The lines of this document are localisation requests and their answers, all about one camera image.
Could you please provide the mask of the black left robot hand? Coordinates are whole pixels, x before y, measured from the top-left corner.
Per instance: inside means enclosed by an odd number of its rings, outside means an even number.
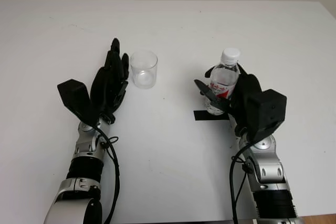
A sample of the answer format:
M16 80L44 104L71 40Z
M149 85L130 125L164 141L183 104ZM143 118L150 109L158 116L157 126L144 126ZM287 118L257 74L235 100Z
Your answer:
M102 66L91 86L90 100L100 116L108 123L115 122L114 112L126 93L129 77L129 56L120 55L120 42L114 38Z

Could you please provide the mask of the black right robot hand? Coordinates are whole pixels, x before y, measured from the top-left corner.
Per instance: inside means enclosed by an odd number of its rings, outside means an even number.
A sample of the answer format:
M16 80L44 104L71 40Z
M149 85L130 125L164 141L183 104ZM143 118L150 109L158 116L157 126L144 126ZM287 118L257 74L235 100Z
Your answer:
M233 117L236 122L234 130L237 137L241 137L245 133L254 136L258 134L260 129L258 126L250 125L248 120L259 119L259 112L253 111L254 109L259 109L259 102L255 102L253 99L262 95L262 90L258 79L253 74L247 74L241 65L237 65L237 67L240 73L231 99L217 97L200 80L195 79L194 82L199 88L201 95L209 99L211 106Z

